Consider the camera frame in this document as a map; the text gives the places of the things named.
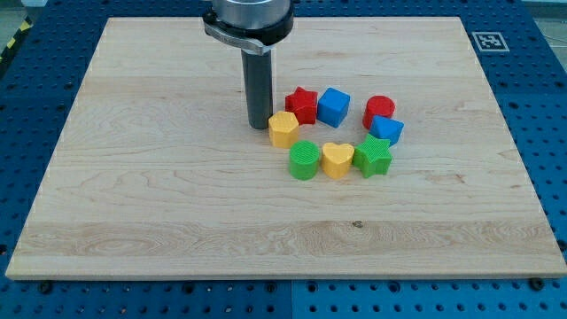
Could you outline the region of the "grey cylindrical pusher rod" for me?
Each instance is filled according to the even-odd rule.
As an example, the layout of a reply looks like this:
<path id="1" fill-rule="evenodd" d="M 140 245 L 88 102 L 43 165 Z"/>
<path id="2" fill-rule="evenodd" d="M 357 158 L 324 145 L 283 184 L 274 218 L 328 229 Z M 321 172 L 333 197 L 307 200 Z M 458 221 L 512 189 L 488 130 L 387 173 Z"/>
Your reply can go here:
<path id="1" fill-rule="evenodd" d="M 271 52 L 256 55 L 241 51 L 248 121 L 254 129 L 266 129 L 273 114 Z"/>

